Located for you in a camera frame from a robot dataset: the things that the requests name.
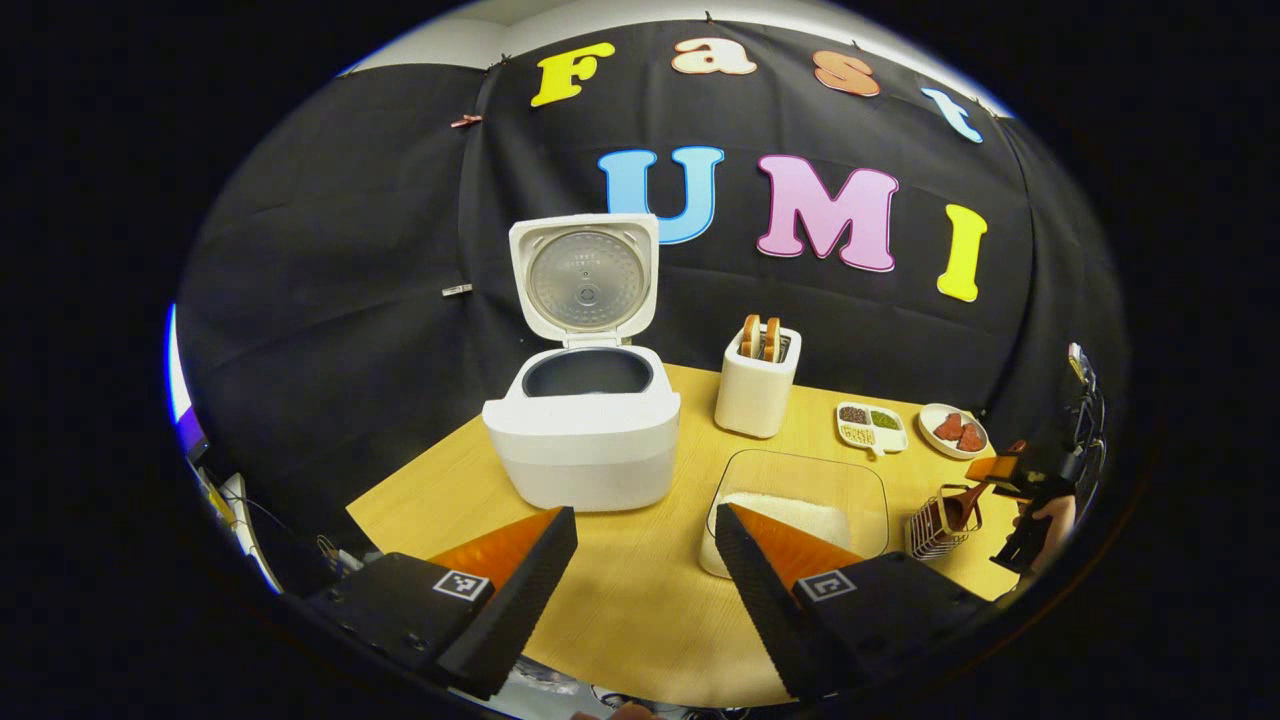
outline person's hand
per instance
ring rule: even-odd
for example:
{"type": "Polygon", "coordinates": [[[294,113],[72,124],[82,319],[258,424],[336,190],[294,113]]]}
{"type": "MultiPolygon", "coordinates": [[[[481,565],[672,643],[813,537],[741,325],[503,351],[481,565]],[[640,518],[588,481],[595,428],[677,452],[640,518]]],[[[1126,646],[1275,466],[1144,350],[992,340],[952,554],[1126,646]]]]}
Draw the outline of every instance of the person's hand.
{"type": "MultiPolygon", "coordinates": [[[[1015,528],[1024,512],[1027,512],[1027,505],[1019,502],[1018,516],[1014,518],[1015,528]]],[[[1057,557],[1057,553],[1062,550],[1062,544],[1066,542],[1066,536],[1070,534],[1071,528],[1075,525],[1075,496],[1064,495],[1062,497],[1055,497],[1044,507],[1032,514],[1032,520],[1043,520],[1044,518],[1052,518],[1052,520],[1048,525],[1048,533],[1044,536],[1044,547],[1032,560],[1030,569],[1037,575],[1043,573],[1048,568],[1048,564],[1057,557]]],[[[1014,536],[1009,534],[1005,539],[1007,541],[1011,537],[1014,536]]]]}
{"type": "MultiPolygon", "coordinates": [[[[649,712],[649,708],[643,705],[636,705],[628,702],[622,707],[613,711],[608,720],[657,720],[657,715],[649,712]]],[[[586,712],[575,712],[568,720],[600,720],[595,715],[588,715],[586,712]]]]}

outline black curtain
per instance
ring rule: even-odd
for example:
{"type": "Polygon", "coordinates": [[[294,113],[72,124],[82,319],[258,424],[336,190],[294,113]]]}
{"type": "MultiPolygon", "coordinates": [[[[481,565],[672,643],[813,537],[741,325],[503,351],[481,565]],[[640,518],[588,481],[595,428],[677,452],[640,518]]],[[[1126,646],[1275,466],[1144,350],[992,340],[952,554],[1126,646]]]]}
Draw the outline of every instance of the black curtain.
{"type": "Polygon", "coordinates": [[[1084,345],[1108,391],[1126,372],[1101,229],[1016,122],[822,37],[659,22],[564,40],[486,73],[357,72],[287,118],[228,182],[178,299],[182,360],[210,439],[303,532],[358,534],[348,502],[552,347],[521,314],[511,224],[607,211],[596,163],[631,149],[658,155],[649,208],[676,215],[685,182],[671,152],[692,145],[724,160],[710,227],[660,249],[657,315],[635,343],[663,360],[718,370],[748,313],[777,315],[804,336],[797,384],[989,407],[997,442],[1051,411],[1044,383],[1061,377],[1068,342],[1084,345]],[[758,69],[677,73],[673,46],[694,37],[735,40],[758,69]],[[541,59],[596,42],[616,53],[577,82],[580,95],[530,106],[541,59]],[[865,60],[879,95],[820,85],[818,50],[865,60]],[[954,131],[925,87],[965,108],[984,141],[954,131]],[[451,128],[463,113],[484,119],[451,128]],[[771,184],[756,163],[774,154],[806,159],[828,195],[860,168],[893,176],[895,269],[860,270],[809,247],[759,252],[771,184]],[[951,247],[947,204],[988,225],[974,302],[936,287],[951,247]],[[442,296],[460,283],[474,290],[442,296]]]}

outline cable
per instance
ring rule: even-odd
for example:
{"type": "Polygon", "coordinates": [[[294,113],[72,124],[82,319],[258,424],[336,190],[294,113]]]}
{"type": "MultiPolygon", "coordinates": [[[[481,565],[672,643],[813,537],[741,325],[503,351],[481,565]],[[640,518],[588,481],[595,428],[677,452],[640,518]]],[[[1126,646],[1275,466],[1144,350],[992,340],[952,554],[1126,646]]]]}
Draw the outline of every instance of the cable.
{"type": "MultiPolygon", "coordinates": [[[[232,492],[232,491],[229,491],[229,489],[219,489],[218,492],[219,492],[219,493],[225,493],[225,495],[229,495],[229,496],[230,496],[230,497],[232,497],[233,500],[238,500],[238,501],[241,501],[241,502],[247,502],[247,503],[252,505],[253,507],[257,507],[259,510],[261,510],[262,512],[265,512],[268,518],[270,518],[270,519],[275,520],[275,524],[276,524],[276,525],[279,525],[279,527],[284,528],[284,532],[289,533],[289,537],[292,537],[292,538],[297,539],[297,536],[296,536],[296,534],[293,534],[293,530],[292,530],[292,529],[289,529],[289,527],[288,527],[288,525],[285,525],[284,523],[282,523],[282,521],[280,521],[280,519],[279,519],[279,518],[276,518],[275,515],[273,515],[273,514],[271,514],[271,511],[270,511],[270,510],[268,510],[266,507],[262,507],[261,505],[259,505],[259,503],[253,502],[252,500],[250,500],[250,498],[247,498],[247,497],[243,497],[243,496],[239,496],[239,495],[236,495],[234,492],[232,492]]],[[[243,520],[239,520],[239,519],[237,519],[236,521],[237,521],[237,523],[242,523],[243,520]]]]}
{"type": "Polygon", "coordinates": [[[1101,448],[1098,452],[1098,466],[1093,470],[1097,475],[1093,478],[1093,484],[1089,486],[1089,497],[1080,506],[1079,512],[1076,512],[1076,519],[1084,518],[1084,512],[1088,511],[1089,506],[1093,505],[1093,496],[1098,492],[1098,483],[1102,482],[1102,468],[1107,462],[1107,441],[1106,441],[1106,428],[1107,428],[1107,398],[1105,395],[1098,393],[1098,429],[1093,442],[1089,447],[1101,448]]]}

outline dish rack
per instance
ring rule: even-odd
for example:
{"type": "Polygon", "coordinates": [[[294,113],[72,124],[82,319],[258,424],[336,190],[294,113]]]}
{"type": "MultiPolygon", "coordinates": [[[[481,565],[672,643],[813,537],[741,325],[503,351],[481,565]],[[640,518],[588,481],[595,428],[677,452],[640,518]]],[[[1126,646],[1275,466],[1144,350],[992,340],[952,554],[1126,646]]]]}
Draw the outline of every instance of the dish rack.
{"type": "Polygon", "coordinates": [[[946,484],[938,488],[938,495],[925,501],[924,506],[906,521],[906,551],[916,560],[933,560],[955,550],[960,543],[982,528],[982,509],[973,506],[966,527],[952,528],[947,523],[942,500],[946,489],[966,491],[965,486],[946,484]]]}

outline wooden table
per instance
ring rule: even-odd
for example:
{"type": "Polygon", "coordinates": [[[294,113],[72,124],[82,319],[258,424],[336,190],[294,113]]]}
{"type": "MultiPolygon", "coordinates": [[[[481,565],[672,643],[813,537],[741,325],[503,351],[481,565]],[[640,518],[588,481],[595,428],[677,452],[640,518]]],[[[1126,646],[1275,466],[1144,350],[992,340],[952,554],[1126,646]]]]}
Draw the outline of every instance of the wooden table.
{"type": "MultiPolygon", "coordinates": [[[[920,406],[792,388],[782,430],[755,439],[712,416],[719,373],[667,365],[681,395],[671,493],[640,510],[577,515],[579,547],[525,655],[581,682],[694,707],[772,705],[788,698],[730,580],[698,564],[703,523],[726,464],[748,448],[865,465],[883,480],[888,550],[943,483],[964,483],[968,461],[936,452],[915,424],[920,406]],[[890,407],[910,425],[901,454],[876,457],[836,436],[835,407],[890,407]]],[[[516,493],[479,416],[347,506],[383,552],[430,557],[538,510],[516,493]]],[[[988,560],[1012,529],[1016,505],[987,492],[983,527],[931,565],[995,600],[1018,577],[988,560]]]]}

